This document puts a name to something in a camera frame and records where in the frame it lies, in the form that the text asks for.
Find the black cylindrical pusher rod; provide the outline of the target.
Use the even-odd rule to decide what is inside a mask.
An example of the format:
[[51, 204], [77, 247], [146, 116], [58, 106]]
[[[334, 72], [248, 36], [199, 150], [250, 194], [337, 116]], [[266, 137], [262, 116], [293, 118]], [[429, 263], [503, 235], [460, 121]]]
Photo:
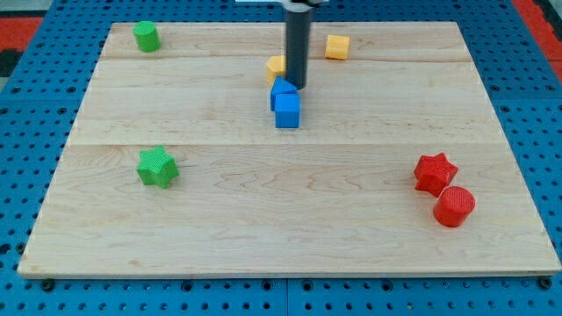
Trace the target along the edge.
[[285, 3], [285, 77], [298, 90], [306, 86], [311, 23], [311, 6]]

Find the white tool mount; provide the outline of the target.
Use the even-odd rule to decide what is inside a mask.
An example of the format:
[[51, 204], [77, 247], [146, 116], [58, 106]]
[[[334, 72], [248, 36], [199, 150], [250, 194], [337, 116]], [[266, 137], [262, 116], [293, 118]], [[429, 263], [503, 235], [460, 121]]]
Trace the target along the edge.
[[328, 3], [328, 0], [234, 0], [237, 4], [305, 4], [305, 5], [320, 5]]

